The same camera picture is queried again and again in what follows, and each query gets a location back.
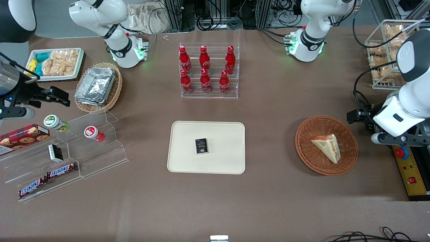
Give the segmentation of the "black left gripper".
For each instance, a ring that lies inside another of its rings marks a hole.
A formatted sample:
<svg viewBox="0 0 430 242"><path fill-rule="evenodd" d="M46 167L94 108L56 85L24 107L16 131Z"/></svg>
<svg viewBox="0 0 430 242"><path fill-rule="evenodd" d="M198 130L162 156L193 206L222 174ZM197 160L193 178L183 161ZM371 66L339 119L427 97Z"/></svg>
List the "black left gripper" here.
<svg viewBox="0 0 430 242"><path fill-rule="evenodd" d="M362 122L363 117L363 123L364 128L369 133L378 133L378 125L375 124L373 117L378 112L377 106L364 106L361 109L355 109L347 113L347 122L348 124L353 123L360 123Z"/></svg>

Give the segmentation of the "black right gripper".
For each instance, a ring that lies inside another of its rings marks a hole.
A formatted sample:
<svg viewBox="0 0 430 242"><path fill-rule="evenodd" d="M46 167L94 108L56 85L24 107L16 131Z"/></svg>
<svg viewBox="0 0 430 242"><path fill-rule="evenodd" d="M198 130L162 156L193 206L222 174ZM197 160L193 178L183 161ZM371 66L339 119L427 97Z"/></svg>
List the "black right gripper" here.
<svg viewBox="0 0 430 242"><path fill-rule="evenodd" d="M37 79L20 79L13 88L13 106L24 104L40 108L41 102L46 102L70 107L68 92L58 87L50 87L49 98L45 91L46 89L38 86Z"/></svg>

